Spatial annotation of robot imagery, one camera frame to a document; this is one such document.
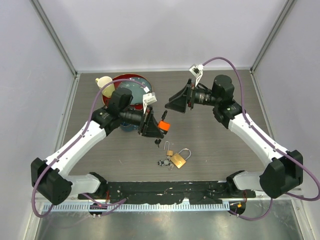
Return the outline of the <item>black-headed key bunch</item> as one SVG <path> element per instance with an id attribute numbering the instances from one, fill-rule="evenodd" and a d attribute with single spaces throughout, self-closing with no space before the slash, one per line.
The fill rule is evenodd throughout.
<path id="1" fill-rule="evenodd" d="M 156 146 L 157 146 L 158 148 L 160 147 L 161 142 L 162 142 L 162 139 L 160 139 L 160 138 L 157 138 L 157 139 L 154 141 L 154 143 L 156 144 Z"/>

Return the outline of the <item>orange black padlock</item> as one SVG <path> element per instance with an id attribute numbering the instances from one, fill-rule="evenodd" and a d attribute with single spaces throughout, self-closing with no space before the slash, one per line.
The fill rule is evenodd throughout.
<path id="1" fill-rule="evenodd" d="M 170 130 L 171 124 L 165 121 L 165 118 L 168 114 L 168 111 L 165 110 L 161 116 L 161 120 L 158 122 L 158 128 L 160 129 L 160 131 L 166 135 L 168 133 L 168 131 Z"/>

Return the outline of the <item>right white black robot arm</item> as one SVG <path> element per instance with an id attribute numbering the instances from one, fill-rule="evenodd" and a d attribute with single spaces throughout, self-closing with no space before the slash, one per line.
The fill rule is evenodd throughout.
<path id="1" fill-rule="evenodd" d="M 262 191 L 276 199 L 303 183 L 303 170 L 291 159 L 303 163 L 303 156 L 297 150 L 288 151 L 263 132 L 250 118 L 243 114 L 240 104 L 234 100 L 235 87 L 227 75 L 214 78 L 212 88 L 203 84 L 195 87 L 189 79 L 185 87 L 169 98 L 165 108 L 185 113 L 195 104 L 212 106 L 215 119 L 226 129 L 240 137 L 258 156 L 263 172 L 237 171 L 226 180 L 226 193 L 233 198 L 244 190 Z"/>

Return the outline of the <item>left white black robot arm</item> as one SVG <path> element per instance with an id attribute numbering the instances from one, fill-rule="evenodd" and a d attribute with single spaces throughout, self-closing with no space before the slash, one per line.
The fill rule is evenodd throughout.
<path id="1" fill-rule="evenodd" d="M 135 110 L 130 106 L 132 99 L 131 90 L 116 89 L 108 105 L 90 113 L 89 120 L 82 129 L 62 148 L 45 160 L 33 160 L 30 165 L 33 188 L 55 206 L 73 195 L 90 194 L 97 200 L 102 199 L 108 189 L 107 181 L 95 172 L 70 175 L 77 162 L 122 123 L 137 126 L 138 133 L 143 137 L 164 137 L 151 107 L 157 101 L 155 93 L 143 95 L 142 110 Z"/>

